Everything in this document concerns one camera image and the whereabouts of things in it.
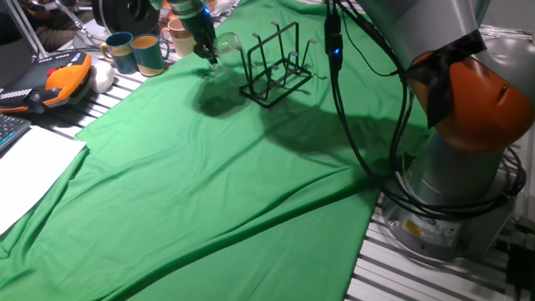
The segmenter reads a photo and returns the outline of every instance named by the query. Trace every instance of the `mug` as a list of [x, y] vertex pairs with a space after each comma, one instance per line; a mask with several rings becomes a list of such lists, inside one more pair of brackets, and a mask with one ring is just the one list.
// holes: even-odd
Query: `mug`
[[[162, 58], [160, 44], [167, 45], [167, 54]], [[141, 74], [146, 77], [156, 76], [164, 72], [164, 60], [169, 58], [171, 48], [166, 41], [159, 40], [155, 35], [144, 34], [130, 43], [134, 50], [135, 61]]]
[[105, 43], [100, 45], [100, 52], [108, 62], [114, 62], [117, 71], [121, 74], [134, 74], [137, 72], [137, 63], [130, 43], [134, 37], [131, 33], [114, 33]]
[[188, 32], [179, 18], [172, 19], [167, 24], [166, 28], [161, 30], [161, 37], [164, 37], [164, 33], [169, 33], [173, 39], [173, 43], [170, 46], [175, 46], [176, 54], [181, 58], [187, 56], [193, 52], [195, 47], [195, 39], [193, 35]]

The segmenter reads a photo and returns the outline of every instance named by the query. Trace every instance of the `green cloth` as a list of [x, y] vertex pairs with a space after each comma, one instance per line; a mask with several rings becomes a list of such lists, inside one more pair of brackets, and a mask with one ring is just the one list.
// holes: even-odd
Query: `green cloth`
[[[84, 129], [88, 143], [40, 204], [0, 237], [0, 300], [333, 300], [345, 295], [379, 193], [332, 101], [324, 11], [242, 1], [217, 30], [245, 49], [277, 21], [301, 26], [313, 79], [271, 110], [190, 55]], [[355, 26], [382, 73], [393, 65]], [[284, 36], [287, 51], [293, 35]], [[276, 41], [266, 46], [278, 59]], [[346, 44], [341, 90], [354, 137], [380, 176], [400, 82]], [[415, 110], [404, 139], [427, 137]]]

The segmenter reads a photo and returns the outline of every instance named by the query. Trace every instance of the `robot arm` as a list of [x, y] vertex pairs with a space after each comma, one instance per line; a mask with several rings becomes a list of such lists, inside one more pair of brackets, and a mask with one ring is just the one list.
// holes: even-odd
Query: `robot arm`
[[[163, 0], [151, 0], [158, 8]], [[173, 13], [182, 21], [184, 28], [189, 31], [196, 41], [195, 53], [201, 58], [208, 59], [211, 64], [217, 63], [214, 52], [216, 31], [211, 20], [210, 11], [204, 0], [168, 0]]]

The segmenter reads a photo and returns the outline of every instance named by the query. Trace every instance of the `clear glass cup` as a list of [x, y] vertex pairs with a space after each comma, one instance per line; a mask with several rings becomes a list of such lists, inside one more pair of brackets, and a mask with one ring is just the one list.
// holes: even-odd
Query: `clear glass cup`
[[[247, 84], [242, 62], [242, 43], [239, 37], [235, 33], [224, 33], [216, 39], [214, 49], [218, 56], [218, 63], [212, 65], [211, 69], [225, 74], [232, 86], [241, 87]], [[254, 65], [252, 74], [253, 76], [257, 74], [257, 68]]]

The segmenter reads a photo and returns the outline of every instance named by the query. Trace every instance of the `orange object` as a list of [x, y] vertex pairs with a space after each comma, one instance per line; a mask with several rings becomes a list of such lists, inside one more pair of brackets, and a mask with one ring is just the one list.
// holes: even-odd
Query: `orange object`
[[[453, 64], [450, 78], [453, 105], [450, 114], [435, 128], [458, 150], [471, 153], [503, 150], [520, 139], [535, 121], [535, 111], [528, 99], [475, 59]], [[409, 85], [427, 111], [429, 88], [414, 80]]]
[[81, 65], [72, 65], [69, 67], [61, 68], [54, 72], [47, 80], [45, 86], [46, 90], [52, 88], [60, 88], [58, 97], [50, 100], [46, 100], [43, 103], [46, 106], [56, 105], [56, 103], [63, 100], [67, 101], [69, 96], [79, 87], [84, 81], [91, 68], [91, 57], [85, 55], [85, 60]]

